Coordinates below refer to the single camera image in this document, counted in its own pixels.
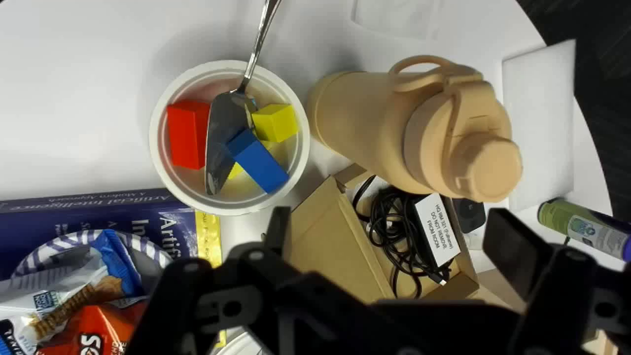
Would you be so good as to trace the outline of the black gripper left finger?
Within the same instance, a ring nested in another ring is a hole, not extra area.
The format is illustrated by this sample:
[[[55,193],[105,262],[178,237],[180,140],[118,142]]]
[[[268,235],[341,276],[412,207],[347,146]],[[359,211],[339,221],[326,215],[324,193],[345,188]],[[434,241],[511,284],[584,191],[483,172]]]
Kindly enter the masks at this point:
[[[124,355],[211,355],[219,333],[243,328],[268,355],[310,355],[310,330],[274,284],[282,255],[260,243],[237,247],[213,268],[186,259],[170,264]]]

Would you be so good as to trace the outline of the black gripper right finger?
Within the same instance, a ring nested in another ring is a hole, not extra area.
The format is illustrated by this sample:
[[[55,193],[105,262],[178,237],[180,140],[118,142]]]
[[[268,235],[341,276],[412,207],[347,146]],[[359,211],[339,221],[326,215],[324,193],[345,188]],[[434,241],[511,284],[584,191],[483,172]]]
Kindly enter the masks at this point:
[[[546,243],[507,209],[487,215],[483,251],[525,300],[509,349],[513,355],[588,355],[590,331],[604,331],[617,355],[631,355],[629,272]]]

